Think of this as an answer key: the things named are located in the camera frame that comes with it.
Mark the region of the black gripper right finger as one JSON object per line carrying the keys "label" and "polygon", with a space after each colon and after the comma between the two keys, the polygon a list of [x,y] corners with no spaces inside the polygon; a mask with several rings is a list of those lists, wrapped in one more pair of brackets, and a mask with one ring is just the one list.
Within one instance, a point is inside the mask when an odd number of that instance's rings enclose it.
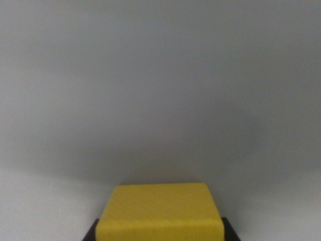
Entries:
{"label": "black gripper right finger", "polygon": [[233,226],[226,217],[221,218],[224,225],[224,241],[241,241]]}

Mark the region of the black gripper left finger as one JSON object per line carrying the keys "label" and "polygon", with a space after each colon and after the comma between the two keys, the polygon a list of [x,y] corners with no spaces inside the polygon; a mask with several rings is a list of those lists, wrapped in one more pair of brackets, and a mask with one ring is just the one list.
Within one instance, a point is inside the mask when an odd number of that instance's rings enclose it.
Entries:
{"label": "black gripper left finger", "polygon": [[82,241],[96,241],[95,233],[96,227],[99,223],[99,219],[95,219],[94,223],[91,225],[90,229],[87,231],[86,235],[83,237]]}

